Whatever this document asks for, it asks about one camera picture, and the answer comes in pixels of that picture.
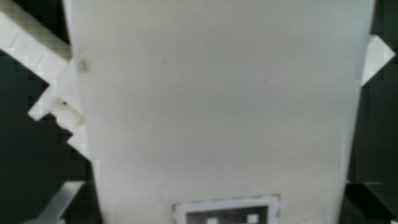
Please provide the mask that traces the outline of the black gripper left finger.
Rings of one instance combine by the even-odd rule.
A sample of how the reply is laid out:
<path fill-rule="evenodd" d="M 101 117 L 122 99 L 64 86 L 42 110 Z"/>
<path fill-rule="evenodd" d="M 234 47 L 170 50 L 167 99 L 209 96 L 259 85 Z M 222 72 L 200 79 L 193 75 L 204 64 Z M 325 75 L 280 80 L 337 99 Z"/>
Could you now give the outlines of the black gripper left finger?
<path fill-rule="evenodd" d="M 39 216 L 33 219 L 26 220 L 23 224 L 65 224 L 62 215 L 83 185 L 83 181 L 64 182 Z"/>

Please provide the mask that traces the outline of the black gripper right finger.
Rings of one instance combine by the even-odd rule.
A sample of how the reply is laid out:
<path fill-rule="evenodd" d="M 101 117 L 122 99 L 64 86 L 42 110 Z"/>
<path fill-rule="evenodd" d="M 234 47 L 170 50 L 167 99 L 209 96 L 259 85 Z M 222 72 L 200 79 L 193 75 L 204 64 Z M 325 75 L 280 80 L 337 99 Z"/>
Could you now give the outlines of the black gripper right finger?
<path fill-rule="evenodd" d="M 398 224 L 398 209 L 384 185 L 376 182 L 350 184 L 346 192 L 364 218 L 362 224 Z"/>

